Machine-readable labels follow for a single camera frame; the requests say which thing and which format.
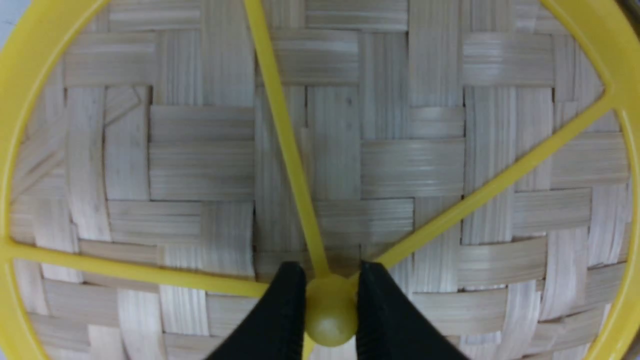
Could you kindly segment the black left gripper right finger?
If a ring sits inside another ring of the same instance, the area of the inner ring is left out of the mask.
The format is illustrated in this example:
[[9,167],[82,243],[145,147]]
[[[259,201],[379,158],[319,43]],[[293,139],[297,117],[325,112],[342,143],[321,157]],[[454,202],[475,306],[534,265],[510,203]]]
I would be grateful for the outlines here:
[[358,280],[359,360],[466,360],[411,303],[386,268],[362,261]]

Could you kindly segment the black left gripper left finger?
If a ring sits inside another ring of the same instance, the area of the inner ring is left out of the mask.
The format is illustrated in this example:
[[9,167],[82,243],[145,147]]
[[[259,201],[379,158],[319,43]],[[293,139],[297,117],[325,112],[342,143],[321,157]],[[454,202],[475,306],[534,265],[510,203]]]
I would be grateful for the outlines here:
[[306,316],[306,274],[283,262],[263,297],[208,360],[301,360]]

